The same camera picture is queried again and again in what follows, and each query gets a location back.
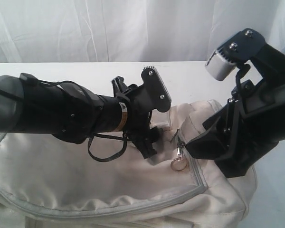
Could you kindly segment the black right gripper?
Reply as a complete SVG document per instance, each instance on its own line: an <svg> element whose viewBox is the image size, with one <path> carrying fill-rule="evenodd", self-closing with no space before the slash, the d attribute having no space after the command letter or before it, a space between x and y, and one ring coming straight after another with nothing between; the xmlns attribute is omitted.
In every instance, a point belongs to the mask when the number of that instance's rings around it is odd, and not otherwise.
<svg viewBox="0 0 285 228"><path fill-rule="evenodd" d="M254 85L236 74L236 101L202 124L205 132L187 143L195 159L215 160L227 178L244 176L260 158L285 140L285 61L252 62L262 79Z"/></svg>

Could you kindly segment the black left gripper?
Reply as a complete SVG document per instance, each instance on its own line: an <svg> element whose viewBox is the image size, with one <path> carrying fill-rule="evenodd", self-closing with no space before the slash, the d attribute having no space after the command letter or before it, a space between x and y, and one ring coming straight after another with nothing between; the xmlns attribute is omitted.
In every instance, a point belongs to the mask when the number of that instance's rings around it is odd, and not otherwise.
<svg viewBox="0 0 285 228"><path fill-rule="evenodd" d="M124 78L115 77L112 81L114 96L111 98L111 131L131 134L130 140L144 159L157 154L151 141L161 139L163 129L150 127L152 102L144 85L126 85Z"/></svg>

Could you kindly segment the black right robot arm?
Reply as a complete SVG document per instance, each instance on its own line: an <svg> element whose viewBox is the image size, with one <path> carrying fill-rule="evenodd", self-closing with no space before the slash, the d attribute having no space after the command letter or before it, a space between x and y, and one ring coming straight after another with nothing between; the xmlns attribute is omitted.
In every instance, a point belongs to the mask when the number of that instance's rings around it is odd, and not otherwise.
<svg viewBox="0 0 285 228"><path fill-rule="evenodd" d="M232 97L185 146L191 157L213 160L227 178L244 176L285 140L285 55L264 45L250 60L262 79L240 82L245 71L239 70Z"/></svg>

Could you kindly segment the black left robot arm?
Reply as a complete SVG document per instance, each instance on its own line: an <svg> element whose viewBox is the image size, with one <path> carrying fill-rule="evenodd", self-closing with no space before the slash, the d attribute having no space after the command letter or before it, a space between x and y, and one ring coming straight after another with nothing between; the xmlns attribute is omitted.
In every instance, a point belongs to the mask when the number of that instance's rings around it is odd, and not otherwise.
<svg viewBox="0 0 285 228"><path fill-rule="evenodd" d="M68 142L91 143L109 132L122 132L144 158L156 154L159 130L151 127L153 110L166 112L171 99L160 77L142 73L143 84L112 80L114 95L97 95L72 81L47 82L31 74L0 76L0 133L50 134Z"/></svg>

